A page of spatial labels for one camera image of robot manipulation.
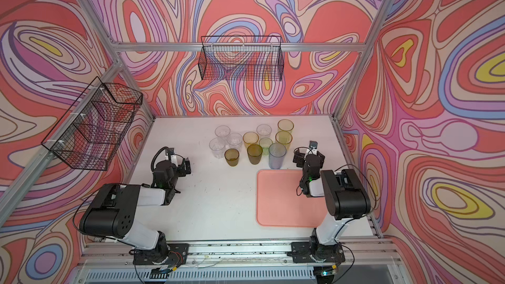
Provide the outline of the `pink plastic tray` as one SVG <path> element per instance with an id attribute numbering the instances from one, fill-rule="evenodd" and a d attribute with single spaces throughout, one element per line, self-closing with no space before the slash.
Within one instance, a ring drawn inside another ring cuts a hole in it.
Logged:
<path id="1" fill-rule="evenodd" d="M 318 227 L 327 214 L 324 198 L 298 196 L 300 170 L 260 170 L 256 176 L 256 220 L 266 227 Z"/>

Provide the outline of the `brown glass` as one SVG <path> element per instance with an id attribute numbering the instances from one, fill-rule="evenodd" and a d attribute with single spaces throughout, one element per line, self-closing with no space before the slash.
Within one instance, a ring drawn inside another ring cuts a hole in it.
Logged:
<path id="1" fill-rule="evenodd" d="M 239 151 L 237 149 L 228 149 L 224 154 L 224 158 L 229 166 L 235 167 L 239 163 Z"/>

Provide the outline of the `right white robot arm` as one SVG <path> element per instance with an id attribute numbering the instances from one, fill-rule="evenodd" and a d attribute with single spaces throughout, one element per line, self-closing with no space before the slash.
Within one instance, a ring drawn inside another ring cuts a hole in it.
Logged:
<path id="1" fill-rule="evenodd" d="M 339 240 L 349 225 L 372 210 L 370 197 L 355 170 L 347 164 L 337 170 L 323 169 L 325 156 L 314 147 L 297 147 L 293 162 L 302 169 L 297 196 L 323 198 L 327 214 L 314 228 L 309 248 L 303 252 L 315 262 L 327 262 L 342 252 Z"/>

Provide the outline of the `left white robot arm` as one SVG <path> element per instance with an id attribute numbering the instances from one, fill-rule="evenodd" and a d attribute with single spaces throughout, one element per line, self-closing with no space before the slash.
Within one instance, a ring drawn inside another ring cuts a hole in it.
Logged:
<path id="1" fill-rule="evenodd" d="M 183 258 L 170 249 L 166 235 L 149 229 L 135 215 L 141 207 L 170 205 L 180 193 L 176 188 L 178 180 L 191 174 L 191 162 L 172 147 L 162 147 L 151 160 L 150 171 L 151 184 L 103 185 L 74 227 L 82 235 L 129 245 L 136 266 L 165 264 L 170 255 L 180 265 Z"/>

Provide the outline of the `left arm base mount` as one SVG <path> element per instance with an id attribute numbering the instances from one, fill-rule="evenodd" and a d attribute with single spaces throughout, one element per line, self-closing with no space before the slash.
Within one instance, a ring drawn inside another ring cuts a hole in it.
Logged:
<path id="1" fill-rule="evenodd" d="M 136 266 L 181 266 L 187 261 L 188 251 L 189 243 L 169 243 L 149 251 L 134 248 L 129 253 L 134 257 Z"/>

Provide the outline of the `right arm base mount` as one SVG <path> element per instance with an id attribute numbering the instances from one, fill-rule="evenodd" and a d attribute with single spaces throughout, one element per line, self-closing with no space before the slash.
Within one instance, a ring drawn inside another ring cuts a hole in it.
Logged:
<path id="1" fill-rule="evenodd" d="M 320 245 L 317 243 L 292 242 L 288 257 L 296 264 L 303 263 L 333 263 L 341 264 L 346 261 L 340 243 L 334 245 Z"/>

